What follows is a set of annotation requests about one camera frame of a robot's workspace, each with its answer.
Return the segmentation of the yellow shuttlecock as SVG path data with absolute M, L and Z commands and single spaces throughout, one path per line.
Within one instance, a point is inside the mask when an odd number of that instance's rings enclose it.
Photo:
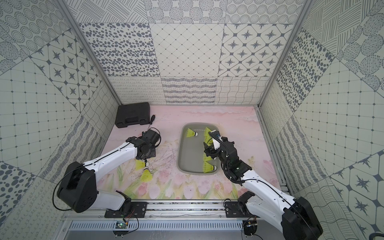
M 135 170 L 139 171 L 146 167 L 146 162 L 142 160 L 135 160 Z
M 198 136 L 197 132 L 193 131 L 192 129 L 187 129 L 186 138 L 192 138 L 197 136 Z
M 210 132 L 211 132 L 211 130 L 206 127 L 205 131 L 204 131 L 204 136 L 210 138 L 211 137 L 210 134 L 209 134 Z
M 210 136 L 205 136 L 204 137 L 204 143 L 207 144 L 208 146 L 213 144 L 213 139 Z
M 210 174 L 216 171 L 216 167 L 214 165 L 209 164 L 208 162 L 203 162 L 203 173 Z
M 207 154 L 203 153 L 203 161 L 204 163 L 208 162 L 212 160 L 212 157 L 211 156 L 207 156 Z
M 148 183 L 153 179 L 153 175 L 150 172 L 149 168 L 144 168 L 142 175 L 140 177 L 140 181 L 142 183 Z

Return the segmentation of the grey plastic storage box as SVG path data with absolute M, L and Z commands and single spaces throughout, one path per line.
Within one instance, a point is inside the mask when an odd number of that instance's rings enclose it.
M 218 129 L 217 126 L 206 123 L 189 123 L 183 127 L 177 157 L 177 167 L 181 172 L 191 175 L 213 175 L 218 171 L 216 163 L 210 160 L 208 163 L 214 165 L 216 171 L 210 174 L 203 173 L 204 131 L 206 127 L 211 131 Z M 187 129 L 197 132 L 198 136 L 186 138 Z

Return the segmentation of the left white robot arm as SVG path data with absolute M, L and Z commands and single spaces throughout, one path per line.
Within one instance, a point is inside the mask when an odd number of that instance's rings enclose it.
M 53 196 L 76 213 L 88 209 L 105 209 L 126 217 L 132 213 L 131 198 L 121 191 L 102 191 L 98 182 L 130 160 L 146 163 L 155 157 L 160 143 L 160 132 L 156 128 L 149 128 L 140 137 L 129 137 L 125 143 L 100 157 L 84 163 L 73 162 L 68 165 L 63 178 L 54 188 Z

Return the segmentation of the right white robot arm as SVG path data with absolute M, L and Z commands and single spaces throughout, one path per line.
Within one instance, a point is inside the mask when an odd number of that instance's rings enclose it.
M 219 160 L 227 179 L 247 189 L 238 198 L 241 210 L 264 219 L 286 240 L 317 240 L 323 234 L 309 201 L 294 198 L 265 181 L 239 158 L 234 142 L 219 131 L 209 132 L 209 140 L 213 143 L 204 144 L 205 155 Z

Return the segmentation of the black plastic tool case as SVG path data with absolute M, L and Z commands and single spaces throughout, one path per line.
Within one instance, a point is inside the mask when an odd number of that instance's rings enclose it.
M 118 106 L 115 125 L 117 128 L 148 125 L 150 117 L 150 104 L 148 102 L 120 105 Z

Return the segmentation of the small black circuit module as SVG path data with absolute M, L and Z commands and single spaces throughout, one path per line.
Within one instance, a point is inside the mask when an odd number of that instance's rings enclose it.
M 245 236 L 253 236 L 258 229 L 258 223 L 256 220 L 243 221 L 243 233 Z

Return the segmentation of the small green circuit board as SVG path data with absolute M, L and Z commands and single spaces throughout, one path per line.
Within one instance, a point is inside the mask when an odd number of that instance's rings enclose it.
M 116 222 L 115 231 L 125 231 L 127 229 L 127 224 L 125 222 L 118 221 Z

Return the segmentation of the black handled screwdriver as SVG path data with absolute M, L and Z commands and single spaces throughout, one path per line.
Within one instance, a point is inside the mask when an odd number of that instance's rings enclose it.
M 156 118 L 156 116 L 155 116 L 155 115 L 152 115 L 152 116 L 151 116 L 151 119 L 150 119 L 149 125 L 152 125 L 152 124 L 153 124 L 153 122 L 155 121 L 155 118 Z

